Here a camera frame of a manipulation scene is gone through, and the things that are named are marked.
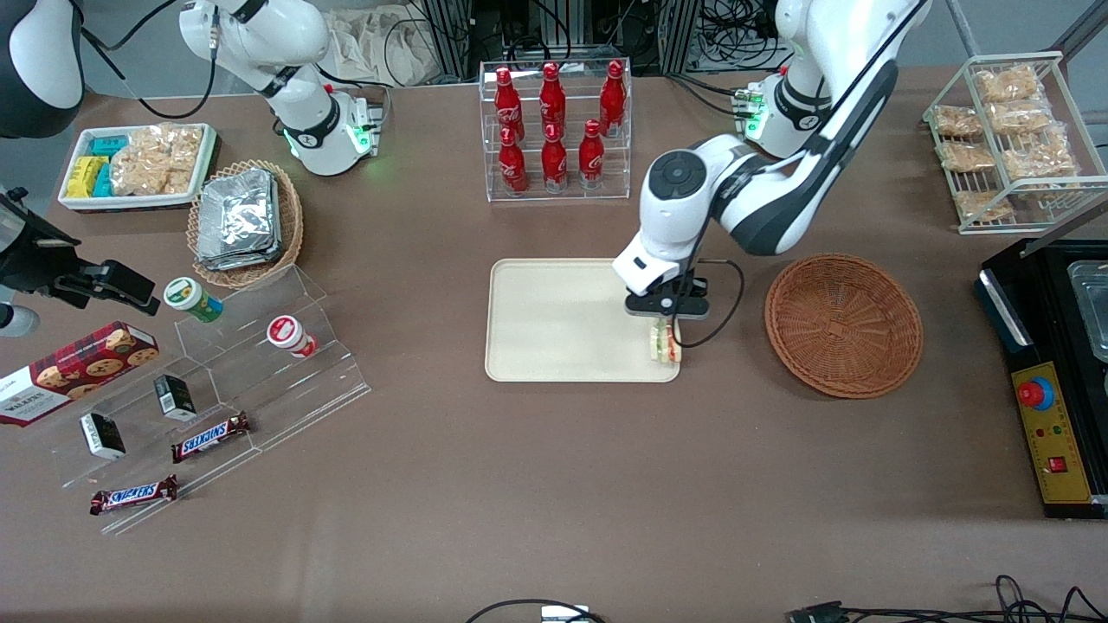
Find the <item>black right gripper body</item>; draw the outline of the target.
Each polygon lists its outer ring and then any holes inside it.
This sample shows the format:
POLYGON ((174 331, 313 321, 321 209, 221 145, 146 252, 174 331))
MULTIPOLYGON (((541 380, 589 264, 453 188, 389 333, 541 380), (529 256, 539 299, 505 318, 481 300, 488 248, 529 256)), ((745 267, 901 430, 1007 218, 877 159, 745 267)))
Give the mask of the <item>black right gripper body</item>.
POLYGON ((12 292, 53 296, 57 277, 81 279, 84 261, 78 257, 81 241, 25 210, 24 190, 3 191, 3 252, 1 283, 12 292))

